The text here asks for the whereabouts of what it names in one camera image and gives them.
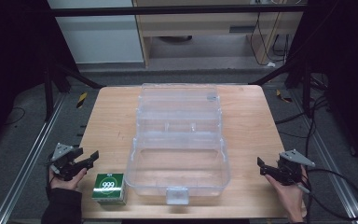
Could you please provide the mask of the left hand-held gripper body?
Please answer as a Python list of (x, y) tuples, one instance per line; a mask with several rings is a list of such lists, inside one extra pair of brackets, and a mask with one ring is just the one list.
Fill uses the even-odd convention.
[(48, 166), (55, 173), (57, 177), (65, 181), (72, 180), (79, 171), (76, 169), (75, 159), (73, 157), (73, 150), (77, 147), (67, 146), (58, 143), (53, 153), (48, 158)]

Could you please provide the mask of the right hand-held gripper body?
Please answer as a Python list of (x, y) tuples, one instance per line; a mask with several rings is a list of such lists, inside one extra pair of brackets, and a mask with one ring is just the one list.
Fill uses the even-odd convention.
[(278, 181), (284, 185), (292, 185), (298, 183), (302, 179), (301, 166), (314, 167), (315, 163), (302, 155), (296, 149), (284, 151), (279, 154), (278, 160), (279, 177)]

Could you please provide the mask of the person's left hand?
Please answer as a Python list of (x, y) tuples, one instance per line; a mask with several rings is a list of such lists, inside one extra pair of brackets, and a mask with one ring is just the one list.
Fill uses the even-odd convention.
[(52, 189), (69, 189), (76, 190), (78, 183), (83, 179), (87, 174), (87, 169), (83, 168), (78, 172), (77, 175), (73, 177), (72, 180), (65, 181), (59, 179), (52, 170), (49, 170), (49, 184)]

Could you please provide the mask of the person's right hand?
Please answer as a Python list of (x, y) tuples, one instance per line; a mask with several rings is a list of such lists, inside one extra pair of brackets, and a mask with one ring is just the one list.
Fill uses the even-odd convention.
[(270, 175), (265, 178), (276, 190), (279, 200), (290, 224), (305, 224), (302, 215), (302, 202), (304, 193), (304, 183), (307, 180), (307, 174), (304, 167), (301, 167), (302, 180), (290, 186), (284, 186)]

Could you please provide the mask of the green and white carton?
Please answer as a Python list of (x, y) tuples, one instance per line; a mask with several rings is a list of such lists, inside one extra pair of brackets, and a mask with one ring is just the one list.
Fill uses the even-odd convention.
[(99, 204), (125, 204), (126, 188), (122, 173), (97, 174), (91, 198)]

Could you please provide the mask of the yellow and black tape strip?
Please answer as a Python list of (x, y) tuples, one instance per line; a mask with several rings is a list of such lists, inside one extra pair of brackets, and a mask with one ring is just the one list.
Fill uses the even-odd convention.
[(76, 108), (80, 108), (82, 107), (82, 105), (84, 104), (86, 98), (87, 98), (88, 93), (87, 92), (82, 92), (78, 98), (78, 101), (76, 103)]
[(276, 96), (278, 98), (280, 98), (282, 101), (286, 102), (286, 103), (292, 103), (293, 102), (293, 100), (290, 97), (290, 95), (285, 91), (276, 90)]

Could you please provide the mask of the black metal stand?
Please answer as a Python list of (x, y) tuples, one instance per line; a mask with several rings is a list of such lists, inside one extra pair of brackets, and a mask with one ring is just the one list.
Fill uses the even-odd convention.
[(44, 66), (43, 77), (46, 101), (45, 121), (50, 120), (54, 112), (52, 85), (55, 85), (59, 92), (67, 93), (71, 90), (71, 84), (67, 80), (67, 77), (72, 77), (93, 89), (103, 88), (103, 85), (83, 77), (79, 72), (64, 66), (62, 63), (58, 63), (53, 54), (47, 49), (41, 49), (40, 62)]
[(310, 110), (310, 63), (309, 63), (310, 49), (304, 47), (296, 52), (294, 52), (286, 64), (280, 68), (272, 71), (265, 77), (250, 82), (250, 85), (262, 86), (273, 78), (287, 73), (288, 77), (286, 78), (284, 85), (286, 88), (292, 89), (296, 87), (299, 83), (302, 83), (302, 108), (306, 115), (311, 117)]

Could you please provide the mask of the clear plastic storage box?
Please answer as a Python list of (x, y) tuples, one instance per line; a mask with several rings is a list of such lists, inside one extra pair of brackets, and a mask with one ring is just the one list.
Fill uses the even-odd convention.
[(221, 195), (230, 181), (222, 109), (213, 84), (144, 84), (124, 174), (142, 196), (185, 205)]

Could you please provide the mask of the dark curtain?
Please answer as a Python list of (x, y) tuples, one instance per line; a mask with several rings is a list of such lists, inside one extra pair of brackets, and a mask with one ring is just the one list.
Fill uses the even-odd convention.
[(328, 95), (358, 152), (358, 0), (308, 0), (290, 55), (328, 77)]
[(44, 82), (46, 53), (77, 69), (56, 19), (36, 14), (49, 8), (48, 0), (0, 0), (0, 131), (16, 96)]

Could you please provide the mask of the white cabinet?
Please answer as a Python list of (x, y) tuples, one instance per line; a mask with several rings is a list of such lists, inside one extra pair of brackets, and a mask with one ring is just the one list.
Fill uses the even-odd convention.
[[(132, 7), (131, 0), (48, 0), (52, 9)], [(134, 16), (57, 17), (77, 64), (142, 63)]]

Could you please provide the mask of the light wooden desk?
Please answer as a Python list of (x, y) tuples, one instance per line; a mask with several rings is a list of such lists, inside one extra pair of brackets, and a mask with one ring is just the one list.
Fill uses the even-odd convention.
[[(136, 7), (213, 5), (301, 5), (308, 0), (131, 0)], [(293, 35), (302, 12), (139, 15), (140, 36), (247, 35), (258, 63), (271, 60), (275, 38)]]

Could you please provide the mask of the aluminium floor rail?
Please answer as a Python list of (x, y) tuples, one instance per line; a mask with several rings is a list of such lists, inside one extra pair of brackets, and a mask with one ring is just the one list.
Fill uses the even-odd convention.
[(351, 154), (350, 142), (337, 123), (322, 91), (310, 93), (310, 129), (306, 144), (316, 162), (310, 169), (313, 202), (310, 220), (314, 223), (358, 224), (358, 156)]
[(29, 179), (29, 176), (36, 165), (40, 153), (46, 144), (49, 134), (60, 115), (62, 105), (65, 101), (66, 93), (59, 93), (56, 102), (53, 105), (52, 114), (44, 122), (38, 136), (36, 137), (33, 146), (28, 153), (25, 162), (20, 168), (11, 188), (9, 189), (6, 198), (0, 205), (0, 224), (7, 224), (10, 215), (20, 198), (23, 189)]

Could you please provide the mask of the black horizontal frame bar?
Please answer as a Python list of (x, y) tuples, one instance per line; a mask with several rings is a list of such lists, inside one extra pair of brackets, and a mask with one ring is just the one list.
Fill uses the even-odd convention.
[(127, 15), (170, 15), (170, 14), (213, 14), (254, 12), (299, 12), (308, 5), (221, 5), (221, 6), (169, 6), (169, 7), (98, 7), (59, 8), (46, 13), (54, 17), (79, 16), (127, 16)]

